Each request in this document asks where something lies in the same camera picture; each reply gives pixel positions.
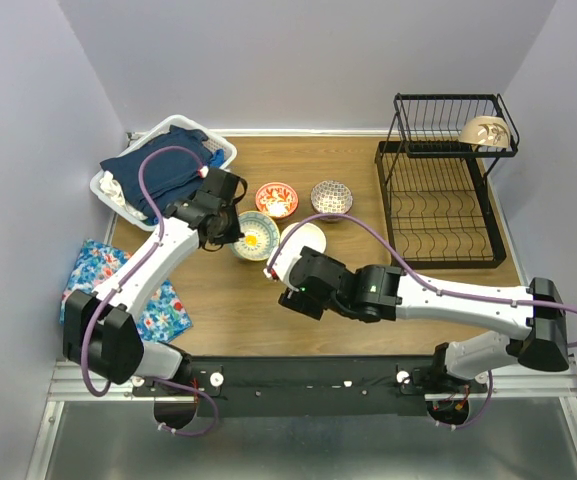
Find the beige bowl brown leaf pattern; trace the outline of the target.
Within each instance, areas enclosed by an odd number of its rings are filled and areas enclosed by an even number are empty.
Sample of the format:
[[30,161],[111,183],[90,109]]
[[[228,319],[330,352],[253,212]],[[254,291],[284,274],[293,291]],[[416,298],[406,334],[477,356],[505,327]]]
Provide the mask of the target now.
[[481,115],[466,122],[459,133],[461,143],[507,149],[510,147],[510,129],[498,116]]

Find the orange floral pattern bowl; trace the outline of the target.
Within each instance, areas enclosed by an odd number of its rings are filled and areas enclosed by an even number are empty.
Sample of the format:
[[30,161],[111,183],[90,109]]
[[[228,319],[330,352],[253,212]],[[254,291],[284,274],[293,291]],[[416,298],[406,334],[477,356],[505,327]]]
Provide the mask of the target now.
[[293,187],[282,182],[269,182],[262,185],[255,194],[255,205],[258,211],[266,214],[277,205],[297,210],[299,197]]

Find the brown lattice pattern bowl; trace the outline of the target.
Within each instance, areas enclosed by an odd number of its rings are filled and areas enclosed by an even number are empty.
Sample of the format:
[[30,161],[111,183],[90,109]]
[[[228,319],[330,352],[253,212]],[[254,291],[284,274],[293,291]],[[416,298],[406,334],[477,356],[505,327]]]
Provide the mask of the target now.
[[335,180],[316,184],[311,190],[310,201],[316,213],[347,214],[354,203],[351,190]]

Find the yellow patterned bowl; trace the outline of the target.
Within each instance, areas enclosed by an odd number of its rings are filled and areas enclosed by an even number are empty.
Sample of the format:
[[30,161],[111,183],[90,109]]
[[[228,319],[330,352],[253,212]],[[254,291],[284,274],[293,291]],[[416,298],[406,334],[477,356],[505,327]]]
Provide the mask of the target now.
[[238,217],[243,237],[231,244],[233,254],[242,260],[266,261],[279,244],[280,231],[274,220],[258,211],[243,212]]

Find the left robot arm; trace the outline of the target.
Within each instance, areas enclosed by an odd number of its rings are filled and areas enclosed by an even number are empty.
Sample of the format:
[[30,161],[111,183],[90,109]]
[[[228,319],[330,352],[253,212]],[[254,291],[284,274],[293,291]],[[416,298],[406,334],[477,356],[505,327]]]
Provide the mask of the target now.
[[189,199],[169,205],[165,217],[137,252],[92,293],[73,291],[65,303],[63,353],[81,367],[89,391],[101,397],[91,374],[109,385],[132,377],[155,378],[169,395],[182,393],[190,380],[184,354],[170,345],[144,341],[136,323],[155,291],[188,256],[211,243],[242,238],[236,206],[247,182],[221,168],[209,169]]

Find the white ribbed bowl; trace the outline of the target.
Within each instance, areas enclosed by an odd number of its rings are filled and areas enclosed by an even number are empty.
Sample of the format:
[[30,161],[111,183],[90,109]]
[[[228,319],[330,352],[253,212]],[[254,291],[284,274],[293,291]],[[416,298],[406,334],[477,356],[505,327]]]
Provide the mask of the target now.
[[319,253],[324,253],[327,240],[324,232],[315,224],[307,223],[300,227],[294,234],[290,234],[297,223],[288,225],[280,236],[280,242],[284,244],[281,253],[293,252],[299,254],[304,247],[308,247]]

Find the blue zigzag pattern bowl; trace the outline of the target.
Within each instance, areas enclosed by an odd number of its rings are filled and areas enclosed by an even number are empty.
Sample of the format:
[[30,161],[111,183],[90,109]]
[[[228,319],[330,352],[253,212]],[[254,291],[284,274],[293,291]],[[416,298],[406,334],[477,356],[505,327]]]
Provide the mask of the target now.
[[321,209],[315,212],[317,218],[324,223],[338,223],[349,214],[348,210]]

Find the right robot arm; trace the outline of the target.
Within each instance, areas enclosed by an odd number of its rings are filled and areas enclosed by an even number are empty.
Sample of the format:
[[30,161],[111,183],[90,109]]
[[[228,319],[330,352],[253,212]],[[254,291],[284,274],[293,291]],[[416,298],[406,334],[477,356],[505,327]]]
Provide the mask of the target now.
[[403,388],[454,392],[484,372],[521,365],[540,372],[569,367],[565,314],[552,303],[552,282],[495,289],[368,265],[350,271],[309,247],[276,249],[265,274],[286,289],[280,305],[320,319],[326,310],[364,323],[429,319],[475,326],[483,334],[435,348],[429,365],[410,368]]

